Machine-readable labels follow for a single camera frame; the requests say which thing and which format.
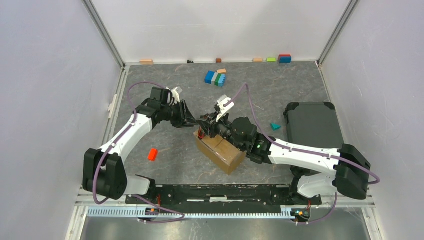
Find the brown cardboard express box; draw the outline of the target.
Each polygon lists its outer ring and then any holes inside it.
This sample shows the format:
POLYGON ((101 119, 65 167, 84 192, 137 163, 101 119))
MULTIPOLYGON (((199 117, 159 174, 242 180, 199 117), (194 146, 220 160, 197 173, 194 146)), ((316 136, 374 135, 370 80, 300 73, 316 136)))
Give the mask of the brown cardboard express box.
POLYGON ((193 133, 198 150, 225 174, 230 175, 246 158, 246 151, 240 151, 221 136, 200 138, 199 133, 200 129, 193 133))

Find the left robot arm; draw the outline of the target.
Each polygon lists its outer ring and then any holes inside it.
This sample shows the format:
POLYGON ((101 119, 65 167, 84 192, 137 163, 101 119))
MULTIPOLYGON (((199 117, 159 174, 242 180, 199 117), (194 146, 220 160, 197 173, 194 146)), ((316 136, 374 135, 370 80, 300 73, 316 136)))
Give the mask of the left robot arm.
POLYGON ((96 204, 118 200, 122 196, 137 195, 145 204, 153 203, 157 190, 153 181, 143 176, 128 176, 124 163, 134 147, 162 121, 175 128, 195 125, 195 118, 180 98, 182 89, 153 87, 150 97, 133 110, 124 127, 98 149, 88 149, 83 157, 82 187, 91 192, 96 204))

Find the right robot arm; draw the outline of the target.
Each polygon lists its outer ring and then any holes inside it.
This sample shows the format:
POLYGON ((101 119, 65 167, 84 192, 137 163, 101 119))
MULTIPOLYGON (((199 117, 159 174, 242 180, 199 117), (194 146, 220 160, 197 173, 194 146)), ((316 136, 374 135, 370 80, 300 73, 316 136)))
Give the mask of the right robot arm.
POLYGON ((290 165, 315 171, 315 175, 298 175, 293 179, 288 196, 295 204, 333 193, 355 200, 367 197, 371 165, 353 145, 344 143, 337 149, 289 143, 260 133, 247 117, 229 121, 227 116, 207 114, 196 123, 205 135, 222 137, 246 152, 255 163, 290 165))

